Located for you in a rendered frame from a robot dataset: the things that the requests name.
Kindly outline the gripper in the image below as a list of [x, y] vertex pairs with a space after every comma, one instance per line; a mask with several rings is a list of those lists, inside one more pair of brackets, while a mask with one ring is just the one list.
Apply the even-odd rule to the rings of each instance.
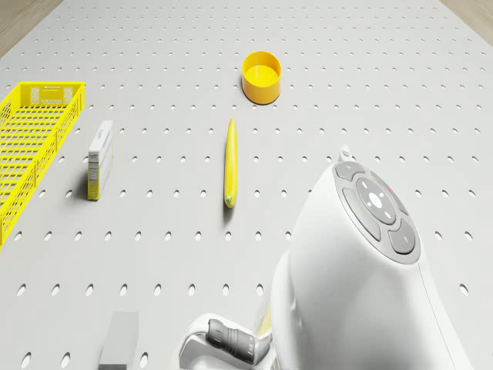
[[203, 314], [178, 345], [180, 370], [271, 370], [271, 333], [252, 331], [217, 314]]

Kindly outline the yellow bowl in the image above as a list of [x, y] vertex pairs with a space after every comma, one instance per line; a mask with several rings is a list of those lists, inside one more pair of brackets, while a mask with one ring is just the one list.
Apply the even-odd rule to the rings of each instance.
[[242, 89], [256, 104], [266, 105], [280, 95], [282, 67], [277, 57], [267, 51], [250, 53], [242, 64]]

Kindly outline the white yellow flat-sided can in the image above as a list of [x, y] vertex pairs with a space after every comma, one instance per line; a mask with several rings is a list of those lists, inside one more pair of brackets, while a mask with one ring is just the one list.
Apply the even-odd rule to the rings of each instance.
[[88, 200], [98, 200], [112, 168], [113, 121], [99, 126], [90, 146], [88, 158]]

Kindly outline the banana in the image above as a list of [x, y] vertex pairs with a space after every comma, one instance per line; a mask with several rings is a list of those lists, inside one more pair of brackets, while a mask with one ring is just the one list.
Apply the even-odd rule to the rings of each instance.
[[228, 208], [233, 208], [237, 197], [237, 131], [234, 119], [229, 122], [225, 149], [225, 169], [224, 169], [224, 202]]

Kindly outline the yellow basket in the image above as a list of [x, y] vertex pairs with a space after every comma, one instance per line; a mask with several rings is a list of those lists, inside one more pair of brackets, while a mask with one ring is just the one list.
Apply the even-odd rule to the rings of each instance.
[[84, 105], [84, 82], [20, 82], [0, 102], [0, 247]]

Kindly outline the grey cube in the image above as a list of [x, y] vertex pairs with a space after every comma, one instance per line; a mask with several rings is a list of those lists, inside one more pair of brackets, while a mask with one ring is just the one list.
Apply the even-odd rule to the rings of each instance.
[[138, 338], [139, 312], [114, 312], [103, 343], [98, 370], [129, 370]]

